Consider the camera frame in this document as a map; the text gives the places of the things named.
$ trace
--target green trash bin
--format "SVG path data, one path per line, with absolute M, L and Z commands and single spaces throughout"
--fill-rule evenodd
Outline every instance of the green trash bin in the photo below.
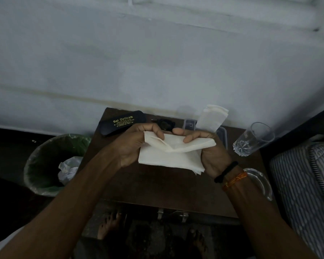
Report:
M 41 144 L 25 164 L 25 185 L 40 196 L 56 196 L 64 187 L 58 179 L 59 164 L 74 156 L 84 156 L 90 141 L 84 135 L 64 134 Z

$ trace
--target bare foot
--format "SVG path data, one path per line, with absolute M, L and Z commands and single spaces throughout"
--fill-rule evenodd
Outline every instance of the bare foot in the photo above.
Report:
M 121 214 L 118 212 L 116 217 L 112 213 L 104 219 L 104 222 L 98 227 L 97 239 L 103 240 L 110 231 L 118 231 L 120 228 Z
M 187 252 L 189 258 L 207 259 L 208 247 L 205 245 L 204 236 L 194 229 L 190 229 L 186 238 Z

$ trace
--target bracelet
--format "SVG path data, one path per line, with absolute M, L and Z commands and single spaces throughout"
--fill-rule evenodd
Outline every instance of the bracelet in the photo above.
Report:
M 223 179 L 225 178 L 225 175 L 228 174 L 235 166 L 237 166 L 239 163 L 237 161 L 232 162 L 228 167 L 215 178 L 215 183 L 223 183 Z
M 225 183 L 225 185 L 222 187 L 222 190 L 226 192 L 229 189 L 229 187 L 231 187 L 233 184 L 235 184 L 236 182 L 240 181 L 241 179 L 243 179 L 245 177 L 247 177 L 246 172 L 243 172 L 243 173 L 237 175 L 235 178 L 233 178 L 229 182 Z

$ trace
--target brown table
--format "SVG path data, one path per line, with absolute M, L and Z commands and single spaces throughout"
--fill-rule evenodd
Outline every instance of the brown table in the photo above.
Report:
M 106 108 L 101 120 L 128 112 Z M 148 122 L 159 118 L 165 117 L 147 114 Z M 183 125 L 181 119 L 168 119 L 176 122 L 176 127 L 182 127 Z M 233 160 L 237 160 L 242 168 L 250 167 L 266 174 L 259 151 L 249 157 L 240 157 L 233 151 L 233 142 L 244 130 L 233 127 L 225 128 L 228 136 L 228 151 Z M 99 132 L 99 127 L 97 127 L 79 170 L 117 136 L 103 137 Z M 213 179 L 205 173 L 196 176 L 186 169 L 144 165 L 138 164 L 138 162 L 119 170 L 111 179 L 104 189 L 98 205 L 108 201 L 221 217 L 238 217 L 220 185 L 215 184 Z

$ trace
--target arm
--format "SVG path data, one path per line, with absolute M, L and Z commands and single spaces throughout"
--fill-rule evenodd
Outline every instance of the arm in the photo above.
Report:
M 1 251 L 0 258 L 68 258 L 118 169 L 137 160 L 143 131 L 163 132 L 157 124 L 137 124 L 103 148 Z
M 180 128 L 173 129 L 173 133 L 185 135 L 185 143 L 198 137 L 215 139 L 216 146 L 203 149 L 201 157 L 205 171 L 212 178 L 220 175 L 232 162 L 222 142 L 215 134 Z M 242 172 L 243 170 L 237 166 L 225 176 L 225 182 Z M 250 178 L 246 177 L 236 182 L 226 193 L 258 258 L 317 258 L 285 223 L 272 204 L 259 192 Z

